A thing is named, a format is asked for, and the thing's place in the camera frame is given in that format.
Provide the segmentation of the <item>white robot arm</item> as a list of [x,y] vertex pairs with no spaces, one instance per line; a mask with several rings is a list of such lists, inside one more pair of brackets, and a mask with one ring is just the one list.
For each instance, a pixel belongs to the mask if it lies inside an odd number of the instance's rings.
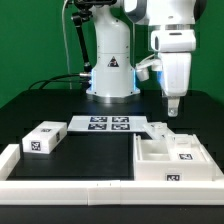
[[168,100],[168,115],[178,115],[180,98],[187,93],[191,52],[196,49],[193,25],[205,10],[207,0],[118,0],[134,25],[149,28],[152,54],[134,62],[135,29],[100,4],[92,9],[97,38],[97,63],[91,71],[87,95],[104,103],[124,102],[140,93],[137,81],[157,73],[162,95]]

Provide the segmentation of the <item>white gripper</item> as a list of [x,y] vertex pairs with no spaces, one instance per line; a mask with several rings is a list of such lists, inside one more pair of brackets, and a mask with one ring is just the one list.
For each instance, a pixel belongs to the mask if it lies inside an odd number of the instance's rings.
[[168,116],[176,117],[180,96],[188,90],[191,52],[196,49],[195,32],[189,30],[155,30],[151,48],[161,61],[159,83],[168,99]]

